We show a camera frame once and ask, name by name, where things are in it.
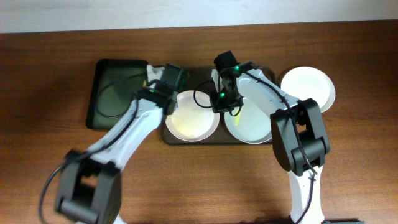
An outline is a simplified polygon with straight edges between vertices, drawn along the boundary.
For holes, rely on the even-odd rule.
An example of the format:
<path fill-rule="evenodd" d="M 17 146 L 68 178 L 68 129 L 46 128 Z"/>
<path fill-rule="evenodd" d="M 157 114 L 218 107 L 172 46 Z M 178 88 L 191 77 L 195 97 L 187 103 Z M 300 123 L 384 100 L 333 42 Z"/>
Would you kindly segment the brown serving tray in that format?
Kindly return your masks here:
<path fill-rule="evenodd" d="M 199 144 L 207 144 L 207 145 L 238 145 L 238 144 L 247 144 L 244 142 L 241 142 L 237 140 L 234 136 L 232 136 L 229 131 L 226 128 L 225 122 L 224 122 L 224 114 L 220 114 L 220 122 L 219 125 L 216 129 L 216 131 L 210 136 L 207 137 L 206 139 L 198 142 L 185 142 L 182 140 L 177 139 L 175 136 L 172 135 L 172 133 L 167 129 L 165 123 L 161 125 L 160 129 L 160 136 L 162 137 L 162 140 L 169 144 L 169 145 L 199 145 Z M 266 145 L 271 145 L 272 144 L 272 139 L 270 141 L 267 141 L 265 143 Z"/>

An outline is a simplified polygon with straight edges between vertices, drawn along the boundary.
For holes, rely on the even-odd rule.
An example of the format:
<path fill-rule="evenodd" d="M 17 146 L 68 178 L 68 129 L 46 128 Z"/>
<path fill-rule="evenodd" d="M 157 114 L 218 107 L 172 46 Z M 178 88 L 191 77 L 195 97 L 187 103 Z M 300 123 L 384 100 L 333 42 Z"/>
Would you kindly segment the white plate top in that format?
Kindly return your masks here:
<path fill-rule="evenodd" d="M 210 105 L 210 97 L 206 93 L 184 91 L 177 95 L 178 106 L 165 120 L 165 125 L 172 135 L 185 142 L 198 142 L 210 137 L 220 122 L 220 114 L 195 103 L 194 93 L 199 104 Z"/>

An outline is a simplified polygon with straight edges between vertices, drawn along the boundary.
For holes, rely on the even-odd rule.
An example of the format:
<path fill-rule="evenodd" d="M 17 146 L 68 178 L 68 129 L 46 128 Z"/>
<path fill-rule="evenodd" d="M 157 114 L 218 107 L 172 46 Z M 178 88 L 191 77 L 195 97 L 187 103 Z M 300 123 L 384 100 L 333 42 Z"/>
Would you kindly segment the white plate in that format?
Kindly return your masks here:
<path fill-rule="evenodd" d="M 302 101 L 314 99 L 322 113 L 332 107 L 336 98 L 335 86 L 330 77 L 314 67 L 288 68 L 278 76 L 277 85 Z"/>
<path fill-rule="evenodd" d="M 199 104 L 210 105 L 210 97 L 206 93 L 184 91 L 177 95 L 178 106 L 165 120 L 165 125 L 172 135 L 185 142 L 198 142 L 210 137 L 220 122 L 220 114 L 195 103 L 194 93 Z"/>

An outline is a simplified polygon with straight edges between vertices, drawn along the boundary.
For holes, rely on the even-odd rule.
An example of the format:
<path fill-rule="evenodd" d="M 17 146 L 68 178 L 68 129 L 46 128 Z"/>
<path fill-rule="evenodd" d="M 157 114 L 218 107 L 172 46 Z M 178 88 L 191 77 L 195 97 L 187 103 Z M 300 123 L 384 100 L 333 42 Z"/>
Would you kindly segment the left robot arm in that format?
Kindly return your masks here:
<path fill-rule="evenodd" d="M 176 65 L 156 68 L 107 134 L 85 152 L 66 156 L 60 166 L 56 212 L 77 223 L 123 223 L 122 171 L 147 135 L 174 112 L 187 77 L 188 72 Z"/>

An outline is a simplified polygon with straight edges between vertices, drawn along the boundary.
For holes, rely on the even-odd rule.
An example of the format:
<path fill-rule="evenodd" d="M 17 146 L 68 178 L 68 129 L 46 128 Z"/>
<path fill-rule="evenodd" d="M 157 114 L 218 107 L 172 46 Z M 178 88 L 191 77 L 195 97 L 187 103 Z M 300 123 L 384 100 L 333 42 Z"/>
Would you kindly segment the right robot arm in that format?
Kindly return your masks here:
<path fill-rule="evenodd" d="M 218 76 L 217 89 L 210 95 L 215 113 L 237 117 L 247 98 L 270 119 L 274 155 L 289 176 L 290 222 L 324 223 L 320 176 L 330 142 L 317 102 L 289 95 L 265 77 L 258 65 L 239 63 L 230 51 L 218 54 L 213 63 Z"/>

